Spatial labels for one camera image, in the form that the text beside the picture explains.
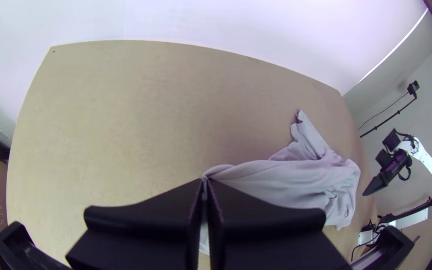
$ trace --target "white cloth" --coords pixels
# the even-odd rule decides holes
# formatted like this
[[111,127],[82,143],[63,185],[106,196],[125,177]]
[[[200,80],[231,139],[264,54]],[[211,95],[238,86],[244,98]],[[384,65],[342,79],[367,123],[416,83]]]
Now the white cloth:
[[[299,110],[291,125],[294,139],[269,160],[209,169],[213,179],[267,203],[293,209],[322,209],[326,226],[349,226],[356,210],[361,171],[350,159],[336,154]],[[199,250],[209,255],[208,227],[201,227]]]

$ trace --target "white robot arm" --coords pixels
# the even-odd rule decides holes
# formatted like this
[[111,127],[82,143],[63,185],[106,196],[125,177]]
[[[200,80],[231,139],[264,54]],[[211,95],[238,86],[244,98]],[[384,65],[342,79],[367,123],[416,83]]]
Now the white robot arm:
[[[428,169],[432,175],[432,157],[426,152],[421,141],[414,136],[398,133],[395,129],[384,140],[386,151],[381,151],[376,160],[383,167],[378,176],[376,176],[368,189],[364,192],[365,196],[371,195],[388,186],[389,182],[404,168],[411,166],[412,161],[410,157],[417,159]],[[358,243],[364,245],[366,243],[373,244],[376,240],[377,228],[383,226],[393,226],[397,229],[404,229],[415,224],[421,223],[425,220],[432,220],[432,198],[425,204],[420,205],[410,211],[404,212],[400,215],[388,214],[386,216],[379,216],[380,221],[377,227],[369,225],[363,229],[359,234]]]

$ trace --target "tabletop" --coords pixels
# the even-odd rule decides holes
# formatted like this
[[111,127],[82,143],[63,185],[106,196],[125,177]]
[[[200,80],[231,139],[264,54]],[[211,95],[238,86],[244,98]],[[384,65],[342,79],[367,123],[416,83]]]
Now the tabletop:
[[[8,221],[66,263],[89,206],[135,204],[221,164],[266,160],[303,109],[362,171],[350,227],[324,232],[348,258],[374,215],[361,141],[333,88],[229,52],[149,41],[56,46],[35,75],[13,138]],[[200,256],[200,269],[209,258]]]

